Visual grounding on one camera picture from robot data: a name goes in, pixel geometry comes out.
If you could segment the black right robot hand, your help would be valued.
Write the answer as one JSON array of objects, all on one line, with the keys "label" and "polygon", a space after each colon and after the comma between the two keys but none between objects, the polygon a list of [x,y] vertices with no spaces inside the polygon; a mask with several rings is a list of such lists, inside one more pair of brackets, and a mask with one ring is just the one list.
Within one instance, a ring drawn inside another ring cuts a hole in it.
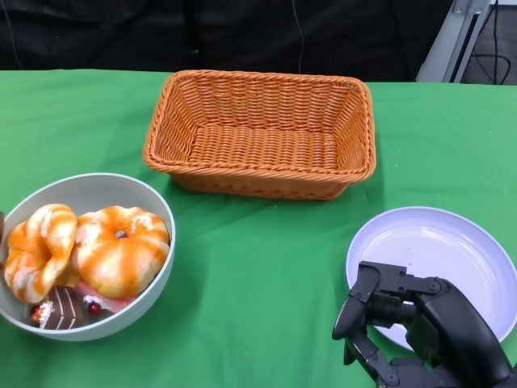
[{"label": "black right robot hand", "polygon": [[[368,338],[368,326],[401,324],[415,358],[393,358]],[[468,298],[439,277],[362,261],[332,332],[345,365],[358,361],[378,387],[514,387],[516,368]]]}]

